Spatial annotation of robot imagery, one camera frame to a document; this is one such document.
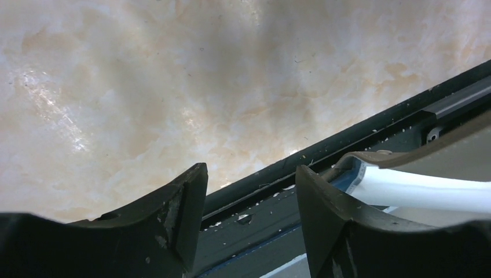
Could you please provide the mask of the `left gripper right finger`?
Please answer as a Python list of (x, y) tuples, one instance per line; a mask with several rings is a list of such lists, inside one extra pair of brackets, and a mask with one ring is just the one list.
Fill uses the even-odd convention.
[(305, 165), (295, 174), (311, 277), (489, 277), (490, 222), (437, 228), (384, 213)]

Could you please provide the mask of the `grey card holder wallet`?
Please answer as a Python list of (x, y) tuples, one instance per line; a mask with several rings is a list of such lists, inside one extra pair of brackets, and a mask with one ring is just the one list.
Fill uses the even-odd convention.
[[(381, 169), (433, 177), (490, 182), (490, 113), (486, 112), (427, 145), (410, 152), (349, 152), (322, 175), (330, 183), (358, 159)], [(490, 213), (414, 207), (374, 206), (384, 213), (431, 226), (489, 220)]]

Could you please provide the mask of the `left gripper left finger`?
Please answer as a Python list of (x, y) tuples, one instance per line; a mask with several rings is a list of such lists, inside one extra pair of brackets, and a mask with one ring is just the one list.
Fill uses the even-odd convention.
[(208, 182), (196, 163), (167, 185), (92, 221), (1, 214), (2, 277), (186, 277)]

